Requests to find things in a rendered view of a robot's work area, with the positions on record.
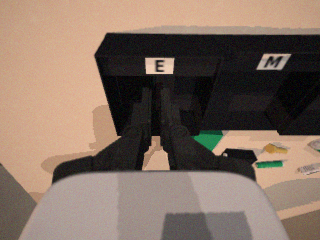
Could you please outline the brass hex bolt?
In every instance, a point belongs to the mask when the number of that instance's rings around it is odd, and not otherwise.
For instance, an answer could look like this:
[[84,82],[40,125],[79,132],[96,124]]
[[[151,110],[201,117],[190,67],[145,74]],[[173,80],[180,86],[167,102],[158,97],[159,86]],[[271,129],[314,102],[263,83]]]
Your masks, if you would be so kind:
[[288,153],[288,150],[287,149],[284,149],[284,148],[278,148],[272,144],[268,144],[265,146],[265,151],[270,153],[270,154],[273,154],[275,152],[277,153],[283,153],[283,154],[287,154]]

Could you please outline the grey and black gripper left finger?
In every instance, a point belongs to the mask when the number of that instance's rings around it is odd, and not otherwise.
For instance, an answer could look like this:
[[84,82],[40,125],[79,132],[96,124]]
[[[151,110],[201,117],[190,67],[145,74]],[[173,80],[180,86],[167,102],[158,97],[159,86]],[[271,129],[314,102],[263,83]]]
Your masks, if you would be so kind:
[[152,89],[143,87],[142,101],[134,103],[131,125],[123,130],[122,136],[95,156],[90,155],[57,165],[52,184],[63,177],[81,172],[142,170],[144,154],[151,145]]

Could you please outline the black rack of three bins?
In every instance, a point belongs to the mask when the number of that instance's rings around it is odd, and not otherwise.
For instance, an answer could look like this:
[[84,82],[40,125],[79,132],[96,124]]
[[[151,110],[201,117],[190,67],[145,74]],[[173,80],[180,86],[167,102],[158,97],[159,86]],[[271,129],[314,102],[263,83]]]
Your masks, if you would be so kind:
[[163,88],[190,136],[320,136],[320,35],[106,33],[94,58],[117,136],[143,87],[152,89],[152,136]]

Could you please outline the grey pencil sharpener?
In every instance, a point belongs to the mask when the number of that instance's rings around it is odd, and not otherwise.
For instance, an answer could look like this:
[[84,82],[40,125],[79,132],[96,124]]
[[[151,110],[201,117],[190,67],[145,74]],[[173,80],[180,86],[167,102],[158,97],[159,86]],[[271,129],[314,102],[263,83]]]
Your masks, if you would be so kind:
[[318,166],[315,163],[310,164],[310,165],[306,165],[303,167],[299,167],[299,169],[301,170],[301,172],[303,173],[304,176],[320,172],[320,169],[318,168]]

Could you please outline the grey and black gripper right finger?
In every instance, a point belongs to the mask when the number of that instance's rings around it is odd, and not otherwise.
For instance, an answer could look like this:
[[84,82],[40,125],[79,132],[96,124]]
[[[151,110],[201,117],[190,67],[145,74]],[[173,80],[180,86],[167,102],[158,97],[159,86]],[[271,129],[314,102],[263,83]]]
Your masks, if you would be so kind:
[[222,170],[256,181],[254,167],[246,161],[215,155],[190,136],[181,125],[178,103],[171,103],[169,88],[160,89],[160,146],[167,153],[170,170]]

